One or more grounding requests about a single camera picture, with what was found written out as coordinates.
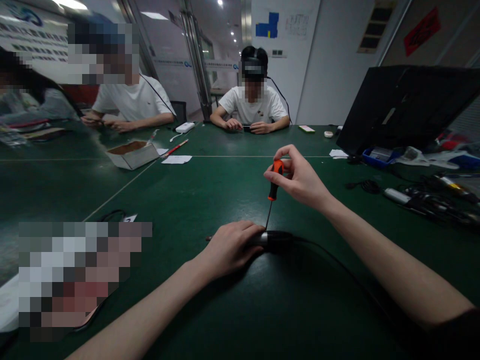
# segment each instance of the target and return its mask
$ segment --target orange screwdriver handle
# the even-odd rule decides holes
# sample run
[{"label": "orange screwdriver handle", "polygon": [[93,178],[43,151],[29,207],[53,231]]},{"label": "orange screwdriver handle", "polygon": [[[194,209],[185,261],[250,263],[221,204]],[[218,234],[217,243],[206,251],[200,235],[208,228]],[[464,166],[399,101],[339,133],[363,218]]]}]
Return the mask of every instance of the orange screwdriver handle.
[{"label": "orange screwdriver handle", "polygon": [[[284,163],[282,160],[275,160],[273,162],[273,168],[271,171],[275,173],[279,173],[280,175],[284,174]],[[277,184],[274,184],[273,182],[270,183],[270,194],[268,194],[268,200],[270,201],[275,201],[277,200],[277,190],[279,189],[279,186]]]}]

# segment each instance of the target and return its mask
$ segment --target hand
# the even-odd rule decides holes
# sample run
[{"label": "hand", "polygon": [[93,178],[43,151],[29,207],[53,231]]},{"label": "hand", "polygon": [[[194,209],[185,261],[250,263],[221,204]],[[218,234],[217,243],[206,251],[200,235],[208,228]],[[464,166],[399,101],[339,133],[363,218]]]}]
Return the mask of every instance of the hand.
[{"label": "hand", "polygon": [[231,118],[225,122],[223,128],[225,130],[242,130],[244,127],[237,119]]},{"label": "hand", "polygon": [[263,231],[265,231],[263,226],[255,225],[251,221],[223,225],[193,261],[198,264],[200,271],[205,272],[210,281],[233,273],[264,250],[261,246],[245,248],[252,236]]},{"label": "hand", "polygon": [[300,203],[321,213],[328,209],[335,198],[327,190],[310,163],[305,160],[294,145],[287,145],[278,149],[273,159],[278,160],[286,154],[290,155],[290,159],[281,160],[283,162],[283,173],[288,174],[287,177],[271,171],[273,165],[267,169],[263,176],[282,187]]},{"label": "hand", "polygon": [[128,133],[137,129],[137,125],[134,121],[118,121],[118,120],[105,120],[105,126],[111,127],[119,134]]},{"label": "hand", "polygon": [[250,125],[250,131],[252,134],[268,134],[272,132],[272,124],[266,122],[254,122]]},{"label": "hand", "polygon": [[96,116],[92,113],[82,116],[81,122],[88,126],[90,129],[98,129],[102,126],[102,122],[99,116]]}]

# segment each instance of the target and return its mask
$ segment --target black chair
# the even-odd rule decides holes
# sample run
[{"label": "black chair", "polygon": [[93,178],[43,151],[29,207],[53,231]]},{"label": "black chair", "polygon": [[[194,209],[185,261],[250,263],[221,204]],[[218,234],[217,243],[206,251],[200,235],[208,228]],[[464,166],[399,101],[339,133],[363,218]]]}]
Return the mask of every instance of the black chair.
[{"label": "black chair", "polygon": [[172,110],[176,114],[176,118],[180,122],[178,126],[187,122],[187,103],[185,101],[170,101]]}]

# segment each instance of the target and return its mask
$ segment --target cardboard box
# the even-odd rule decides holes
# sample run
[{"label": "cardboard box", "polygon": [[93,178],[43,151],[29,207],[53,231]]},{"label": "cardboard box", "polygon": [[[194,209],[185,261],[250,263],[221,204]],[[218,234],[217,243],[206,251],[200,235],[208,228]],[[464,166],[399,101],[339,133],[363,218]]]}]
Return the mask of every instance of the cardboard box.
[{"label": "cardboard box", "polygon": [[159,158],[157,149],[146,141],[133,141],[127,145],[107,150],[106,154],[119,168],[134,170]]}]

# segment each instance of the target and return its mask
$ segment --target red decoration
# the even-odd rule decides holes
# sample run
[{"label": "red decoration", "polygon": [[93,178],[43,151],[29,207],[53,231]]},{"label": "red decoration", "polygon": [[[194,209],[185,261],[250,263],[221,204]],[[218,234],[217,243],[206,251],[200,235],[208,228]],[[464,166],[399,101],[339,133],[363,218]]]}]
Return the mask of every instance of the red decoration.
[{"label": "red decoration", "polygon": [[406,56],[409,57],[411,53],[413,53],[419,48],[420,45],[430,39],[437,31],[441,29],[441,27],[439,9],[435,7],[403,39]]}]

